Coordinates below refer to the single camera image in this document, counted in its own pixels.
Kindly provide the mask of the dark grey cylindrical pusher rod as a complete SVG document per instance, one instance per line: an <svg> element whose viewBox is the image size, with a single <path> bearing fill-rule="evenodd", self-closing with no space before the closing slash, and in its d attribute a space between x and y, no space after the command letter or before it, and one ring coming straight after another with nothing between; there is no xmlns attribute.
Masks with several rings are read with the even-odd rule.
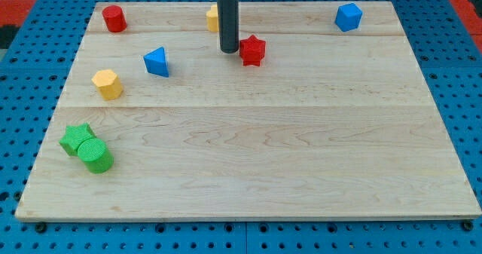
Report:
<svg viewBox="0 0 482 254"><path fill-rule="evenodd" d="M217 0L217 7L221 51L236 53L239 50L239 0Z"/></svg>

